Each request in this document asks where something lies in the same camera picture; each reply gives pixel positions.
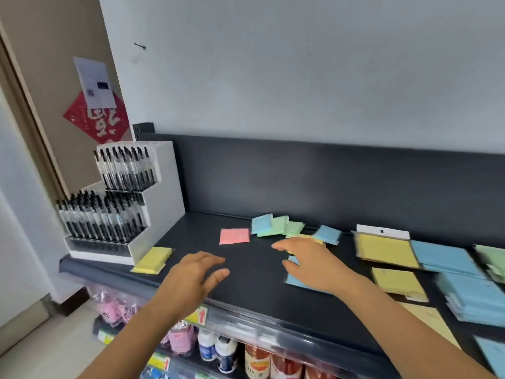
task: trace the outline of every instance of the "white display stand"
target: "white display stand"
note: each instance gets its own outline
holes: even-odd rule
[[[135,265],[185,213],[174,147],[171,141],[122,141],[100,145],[97,150],[112,146],[148,149],[156,183],[144,191],[136,192],[142,195],[144,202],[142,210],[146,229],[128,244],[78,240],[72,237],[65,238],[65,242],[73,258]],[[84,190],[102,194],[105,192],[105,184],[100,181]]]

